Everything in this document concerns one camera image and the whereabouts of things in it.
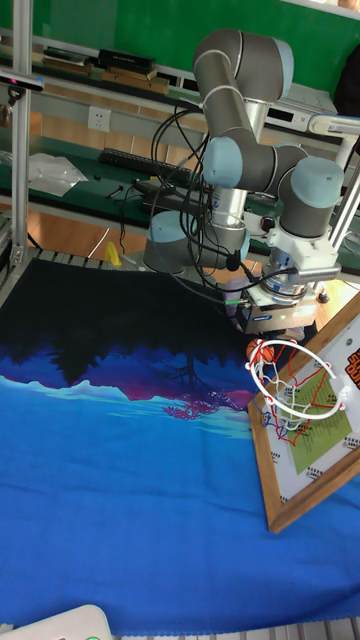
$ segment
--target mini basketball hoop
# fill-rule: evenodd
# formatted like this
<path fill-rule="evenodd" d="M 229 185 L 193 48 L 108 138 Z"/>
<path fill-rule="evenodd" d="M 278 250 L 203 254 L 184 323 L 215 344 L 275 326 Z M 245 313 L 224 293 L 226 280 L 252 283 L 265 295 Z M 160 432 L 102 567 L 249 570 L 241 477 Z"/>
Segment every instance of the mini basketball hoop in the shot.
<path fill-rule="evenodd" d="M 268 353 L 268 349 L 271 346 L 281 346 L 281 349 L 278 355 L 272 361 L 268 361 L 266 359 L 266 354 Z M 288 382 L 280 379 L 277 370 L 277 362 L 286 347 L 291 348 L 291 353 L 288 360 L 288 372 L 290 375 L 290 380 Z M 296 376 L 291 372 L 291 360 L 296 351 L 302 351 L 303 353 L 313 358 L 318 364 L 317 370 L 314 371 L 311 375 L 306 376 L 306 378 L 304 378 L 304 380 L 302 380 L 301 382 L 299 382 Z M 264 365 L 267 365 L 267 367 L 269 368 L 273 368 L 273 376 L 269 376 L 264 373 Z M 345 409 L 343 399 L 347 395 L 346 386 L 343 386 L 341 388 L 341 390 L 337 393 L 337 397 L 334 393 L 336 397 L 335 404 L 321 405 L 316 403 L 317 395 L 324 383 L 326 374 L 329 374 L 332 380 L 337 380 L 337 376 L 332 371 L 331 365 L 328 362 L 324 362 L 317 354 L 309 351 L 309 349 L 297 344 L 293 340 L 258 340 L 257 346 L 251 353 L 250 361 L 245 365 L 245 367 L 249 370 L 256 386 L 264 396 L 268 412 L 272 415 L 275 421 L 276 432 L 279 438 L 281 438 L 282 440 L 287 440 L 284 435 L 286 435 L 288 431 L 298 430 L 303 422 L 306 421 L 306 425 L 301 431 L 297 433 L 295 439 L 287 440 L 294 446 L 296 444 L 298 436 L 308 429 L 311 420 L 325 420 L 326 418 L 330 418 L 331 416 L 333 416 L 337 411 Z M 321 370 L 323 370 L 323 374 L 311 401 L 306 405 L 299 404 L 296 401 L 296 392 L 307 380 L 317 375 Z M 269 393 L 269 390 L 265 389 L 265 384 L 267 384 L 268 382 L 272 382 L 275 386 L 275 395 L 271 395 Z M 282 390 L 286 390 L 286 395 L 289 398 L 286 404 L 279 400 L 277 397 L 279 392 Z M 317 414 L 311 413 L 312 407 L 316 407 L 317 409 L 323 408 L 324 411 Z"/>

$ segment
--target electrical outlet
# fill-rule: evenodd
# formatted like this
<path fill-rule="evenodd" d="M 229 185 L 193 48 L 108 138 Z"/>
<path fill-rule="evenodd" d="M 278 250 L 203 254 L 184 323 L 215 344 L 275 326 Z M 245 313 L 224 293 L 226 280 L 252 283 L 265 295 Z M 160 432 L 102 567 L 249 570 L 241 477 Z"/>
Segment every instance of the electrical outlet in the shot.
<path fill-rule="evenodd" d="M 96 131 L 110 131 L 111 109 L 89 107 L 88 127 Z"/>

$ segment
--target yellow object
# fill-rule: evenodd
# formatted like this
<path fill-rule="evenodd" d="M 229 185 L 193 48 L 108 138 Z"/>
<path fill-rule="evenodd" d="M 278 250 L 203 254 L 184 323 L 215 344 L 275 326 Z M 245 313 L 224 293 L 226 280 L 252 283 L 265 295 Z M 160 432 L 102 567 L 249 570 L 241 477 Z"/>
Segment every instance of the yellow object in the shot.
<path fill-rule="evenodd" d="M 105 249 L 105 261 L 110 261 L 114 267 L 120 267 L 121 260 L 119 254 L 116 251 L 116 247 L 113 242 L 108 242 Z"/>

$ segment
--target metal pole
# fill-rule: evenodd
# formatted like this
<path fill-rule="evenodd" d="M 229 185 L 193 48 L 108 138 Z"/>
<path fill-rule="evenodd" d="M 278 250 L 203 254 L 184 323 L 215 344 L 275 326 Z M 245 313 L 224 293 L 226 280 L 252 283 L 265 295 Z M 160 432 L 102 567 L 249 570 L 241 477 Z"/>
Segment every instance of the metal pole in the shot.
<path fill-rule="evenodd" d="M 13 69 L 31 74 L 33 0 L 13 0 Z M 19 264 L 27 249 L 30 91 L 13 106 L 11 264 Z"/>
<path fill-rule="evenodd" d="M 336 251 L 345 238 L 346 232 L 356 213 L 360 202 L 360 161 L 353 173 L 350 184 L 346 189 L 342 203 L 335 217 L 335 222 L 330 234 L 330 243 Z"/>

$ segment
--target green wall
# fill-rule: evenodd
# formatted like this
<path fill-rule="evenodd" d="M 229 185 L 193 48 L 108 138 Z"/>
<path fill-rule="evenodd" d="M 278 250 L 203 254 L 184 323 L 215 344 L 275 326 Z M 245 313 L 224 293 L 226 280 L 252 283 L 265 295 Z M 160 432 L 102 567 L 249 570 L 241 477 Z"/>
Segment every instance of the green wall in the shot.
<path fill-rule="evenodd" d="M 2 27 L 11 28 L 11 5 L 1 0 Z M 286 40 L 294 81 L 330 93 L 360 42 L 360 21 L 280 0 L 34 0 L 36 35 L 148 54 L 187 70 L 201 38 L 221 27 Z"/>

